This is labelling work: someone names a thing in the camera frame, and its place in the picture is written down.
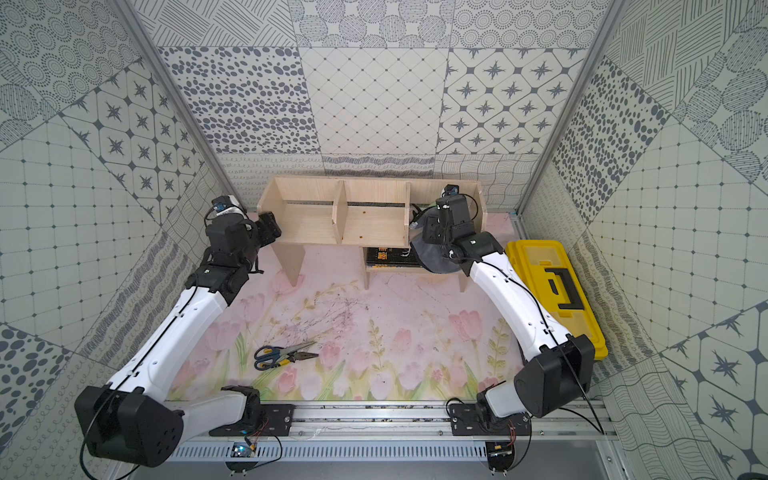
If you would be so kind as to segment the light wooden bookshelf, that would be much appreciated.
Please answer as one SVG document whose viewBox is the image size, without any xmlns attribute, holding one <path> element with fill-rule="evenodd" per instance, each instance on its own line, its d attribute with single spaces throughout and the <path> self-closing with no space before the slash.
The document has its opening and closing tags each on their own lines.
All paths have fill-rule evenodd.
<svg viewBox="0 0 768 480">
<path fill-rule="evenodd" d="M 282 235 L 272 249 L 297 286 L 307 245 L 406 248 L 411 207 L 427 206 L 450 182 L 426 178 L 275 176 L 257 203 Z"/>
</svg>

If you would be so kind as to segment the pink floral table mat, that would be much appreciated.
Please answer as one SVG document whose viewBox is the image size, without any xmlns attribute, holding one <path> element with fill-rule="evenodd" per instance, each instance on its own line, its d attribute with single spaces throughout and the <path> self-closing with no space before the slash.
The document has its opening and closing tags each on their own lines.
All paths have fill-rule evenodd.
<svg viewBox="0 0 768 480">
<path fill-rule="evenodd" d="M 461 274 L 365 274 L 359 249 L 342 246 L 307 247 L 295 287 L 271 249 L 259 267 L 189 355 L 171 399 L 227 385 L 275 401 L 473 399 L 522 368 L 512 330 Z M 262 346 L 309 341 L 318 358 L 254 368 Z"/>
</svg>

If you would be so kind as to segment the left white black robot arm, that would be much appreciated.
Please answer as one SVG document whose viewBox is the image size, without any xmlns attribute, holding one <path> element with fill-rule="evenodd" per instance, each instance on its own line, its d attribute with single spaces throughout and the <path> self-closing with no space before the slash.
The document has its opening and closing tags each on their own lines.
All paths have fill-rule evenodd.
<svg viewBox="0 0 768 480">
<path fill-rule="evenodd" d="M 213 218 L 206 234 L 210 245 L 202 263 L 158 329 L 108 382 L 88 386 L 77 397 L 81 457 L 157 467 L 198 435 L 214 430 L 248 435 L 261 428 L 260 394 L 252 387 L 225 386 L 179 406 L 167 401 L 190 353 L 257 273 L 259 249 L 281 230 L 272 213 L 251 220 L 233 206 Z"/>
</svg>

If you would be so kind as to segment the black book on lower shelf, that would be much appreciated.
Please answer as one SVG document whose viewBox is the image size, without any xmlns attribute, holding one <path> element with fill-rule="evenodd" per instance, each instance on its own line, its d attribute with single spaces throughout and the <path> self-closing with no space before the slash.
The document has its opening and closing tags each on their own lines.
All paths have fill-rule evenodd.
<svg viewBox="0 0 768 480">
<path fill-rule="evenodd" d="M 421 264 L 411 248 L 366 248 L 365 263 L 372 268 L 420 268 Z"/>
</svg>

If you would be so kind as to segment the aluminium mounting rail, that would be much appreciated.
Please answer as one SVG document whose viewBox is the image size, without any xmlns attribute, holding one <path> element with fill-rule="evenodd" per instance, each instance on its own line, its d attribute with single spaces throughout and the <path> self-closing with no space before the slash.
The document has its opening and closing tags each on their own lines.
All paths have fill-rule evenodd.
<svg viewBox="0 0 768 480">
<path fill-rule="evenodd" d="M 290 414 L 279 415 L 279 404 L 264 405 L 269 419 L 260 434 L 291 440 L 439 440 L 469 439 L 598 439 L 614 440 L 616 428 L 607 410 L 578 401 L 544 418 L 516 414 L 493 427 L 482 427 L 471 404 L 441 401 L 297 402 Z"/>
</svg>

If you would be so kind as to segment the yellow black toolbox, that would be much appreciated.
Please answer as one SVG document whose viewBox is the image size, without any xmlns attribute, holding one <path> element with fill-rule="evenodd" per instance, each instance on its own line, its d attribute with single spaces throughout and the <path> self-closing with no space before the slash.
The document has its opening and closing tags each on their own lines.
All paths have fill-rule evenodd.
<svg viewBox="0 0 768 480">
<path fill-rule="evenodd" d="M 575 337 L 586 335 L 597 361 L 605 359 L 605 337 L 563 245 L 556 240 L 518 240 L 507 244 L 506 254 L 543 307 Z"/>
</svg>

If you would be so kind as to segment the grey microfibre cloth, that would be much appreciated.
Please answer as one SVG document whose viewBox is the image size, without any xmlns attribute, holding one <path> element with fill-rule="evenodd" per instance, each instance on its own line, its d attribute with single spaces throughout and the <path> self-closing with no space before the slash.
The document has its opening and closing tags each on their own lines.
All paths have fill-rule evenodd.
<svg viewBox="0 0 768 480">
<path fill-rule="evenodd" d="M 439 244 L 428 244 L 418 237 L 410 241 L 410 247 L 419 264 L 430 273 L 453 274 L 461 270 L 459 264 L 444 255 Z"/>
</svg>

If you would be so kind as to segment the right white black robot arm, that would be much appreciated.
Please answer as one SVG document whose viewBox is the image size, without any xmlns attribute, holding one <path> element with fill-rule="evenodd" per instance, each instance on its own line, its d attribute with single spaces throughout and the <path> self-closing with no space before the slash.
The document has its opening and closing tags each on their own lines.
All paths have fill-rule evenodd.
<svg viewBox="0 0 768 480">
<path fill-rule="evenodd" d="M 522 413 L 541 418 L 587 396 L 594 345 L 548 313 L 497 239 L 475 228 L 466 195 L 444 194 L 414 215 L 410 230 L 410 246 L 422 267 L 433 274 L 460 271 L 472 279 L 517 339 L 524 366 L 513 379 L 480 394 L 486 412 L 499 419 Z"/>
</svg>

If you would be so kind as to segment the blue handled scissors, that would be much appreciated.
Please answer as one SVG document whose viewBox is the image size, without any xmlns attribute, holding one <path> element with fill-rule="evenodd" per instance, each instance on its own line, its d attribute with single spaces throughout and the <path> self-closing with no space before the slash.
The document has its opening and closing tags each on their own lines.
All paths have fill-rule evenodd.
<svg viewBox="0 0 768 480">
<path fill-rule="evenodd" d="M 314 344 L 314 341 L 309 341 L 289 347 L 262 346 L 254 354 L 254 368 L 257 371 L 268 371 L 291 363 L 318 358 L 317 353 L 308 351 L 308 348 Z"/>
</svg>

